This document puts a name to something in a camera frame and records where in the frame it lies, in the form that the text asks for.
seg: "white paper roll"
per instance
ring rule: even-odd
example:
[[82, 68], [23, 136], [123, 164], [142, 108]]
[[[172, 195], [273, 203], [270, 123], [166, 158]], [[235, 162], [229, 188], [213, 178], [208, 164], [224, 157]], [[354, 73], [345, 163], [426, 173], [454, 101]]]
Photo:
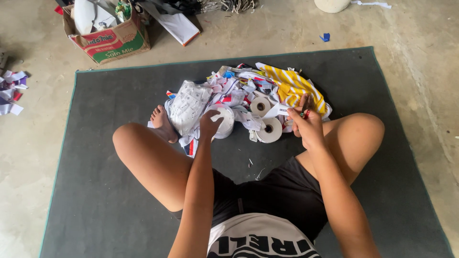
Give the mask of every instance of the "white paper roll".
[[282, 135], [282, 124], [277, 118], [263, 119], [265, 129], [255, 131], [255, 135], [260, 142], [271, 143], [277, 141]]
[[228, 137], [231, 134], [231, 132], [233, 132], [233, 128], [234, 128], [233, 110], [231, 110], [231, 108], [227, 105], [215, 104], [215, 105], [209, 106], [206, 109], [206, 112], [211, 109], [220, 111], [219, 115], [215, 115], [211, 117], [212, 121], [215, 122], [217, 119], [223, 118], [223, 121], [218, 127], [217, 133], [215, 134], [214, 137], [216, 139], [223, 139], [223, 138]]
[[271, 109], [271, 104], [267, 98], [254, 98], [250, 103], [250, 109], [252, 113], [259, 115], [260, 117], [264, 117], [266, 113]]

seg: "person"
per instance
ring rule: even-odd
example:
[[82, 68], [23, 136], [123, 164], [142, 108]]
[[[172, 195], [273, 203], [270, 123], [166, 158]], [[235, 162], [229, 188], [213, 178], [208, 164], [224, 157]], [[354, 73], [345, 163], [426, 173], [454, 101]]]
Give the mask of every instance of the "person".
[[306, 149], [260, 181], [236, 185], [212, 168], [211, 139], [222, 118], [208, 111], [200, 119], [195, 158], [167, 142], [178, 137], [159, 105], [155, 129], [138, 123], [118, 128], [113, 143], [121, 161], [176, 218], [180, 226], [169, 258], [320, 257], [312, 241], [329, 222], [345, 258], [381, 257], [369, 223], [350, 188], [378, 150], [384, 124], [356, 113], [322, 123], [310, 111], [289, 108], [293, 130]]

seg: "indomie box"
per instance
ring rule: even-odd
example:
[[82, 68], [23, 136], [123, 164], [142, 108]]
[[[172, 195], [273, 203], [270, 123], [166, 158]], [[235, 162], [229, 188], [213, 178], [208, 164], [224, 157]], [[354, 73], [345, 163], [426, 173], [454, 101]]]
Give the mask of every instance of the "indomie box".
[[73, 5], [62, 9], [64, 11], [64, 30], [67, 37], [96, 63], [103, 64], [150, 50], [145, 25], [140, 21], [135, 8], [132, 8], [129, 20], [115, 27], [85, 35], [76, 34], [75, 21], [70, 17]]

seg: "concrete floor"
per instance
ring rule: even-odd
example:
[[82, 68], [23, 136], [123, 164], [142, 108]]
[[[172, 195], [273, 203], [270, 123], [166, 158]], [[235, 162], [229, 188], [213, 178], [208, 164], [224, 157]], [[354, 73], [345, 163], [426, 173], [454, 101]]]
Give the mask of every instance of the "concrete floor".
[[[435, 211], [459, 257], [457, 1], [390, 1], [390, 10], [350, 5], [337, 14], [321, 12], [313, 0], [260, 0], [258, 6], [263, 4], [254, 13], [198, 15], [202, 35], [187, 47], [156, 24], [150, 29], [149, 52], [97, 65], [66, 38], [62, 16], [53, 12], [54, 1], [3, 0], [0, 45], [24, 61], [13, 63], [11, 70], [32, 77], [18, 103], [23, 112], [0, 117], [0, 257], [38, 254], [75, 70], [369, 45], [375, 48]], [[322, 42], [322, 33], [330, 33], [331, 41]]]

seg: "black shorts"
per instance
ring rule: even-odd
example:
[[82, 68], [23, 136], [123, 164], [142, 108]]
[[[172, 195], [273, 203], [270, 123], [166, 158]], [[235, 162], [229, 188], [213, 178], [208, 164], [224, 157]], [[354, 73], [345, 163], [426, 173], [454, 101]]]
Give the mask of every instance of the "black shorts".
[[[236, 185], [213, 170], [212, 227], [239, 214], [267, 213], [289, 220], [313, 241], [328, 222], [319, 182], [294, 158], [260, 181]], [[177, 219], [182, 211], [172, 213]]]

